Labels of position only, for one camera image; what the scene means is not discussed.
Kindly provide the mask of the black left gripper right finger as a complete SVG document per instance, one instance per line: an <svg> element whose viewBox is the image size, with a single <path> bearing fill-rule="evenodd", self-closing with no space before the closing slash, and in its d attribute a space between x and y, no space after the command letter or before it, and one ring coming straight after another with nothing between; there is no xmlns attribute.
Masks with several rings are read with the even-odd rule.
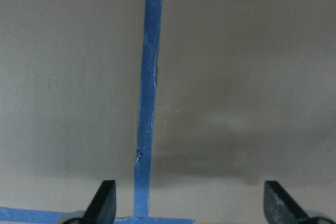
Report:
<svg viewBox="0 0 336 224"><path fill-rule="evenodd" d="M264 216L271 224L335 223L323 216L310 217L275 180L264 183Z"/></svg>

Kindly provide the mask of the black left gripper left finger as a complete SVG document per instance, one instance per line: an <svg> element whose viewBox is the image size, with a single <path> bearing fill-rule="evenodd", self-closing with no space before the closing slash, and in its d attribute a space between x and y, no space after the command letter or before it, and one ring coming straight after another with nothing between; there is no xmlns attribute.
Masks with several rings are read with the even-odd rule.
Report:
<svg viewBox="0 0 336 224"><path fill-rule="evenodd" d="M104 180L83 213L66 214L59 219L59 223L114 223L117 212L116 197L116 182Z"/></svg>

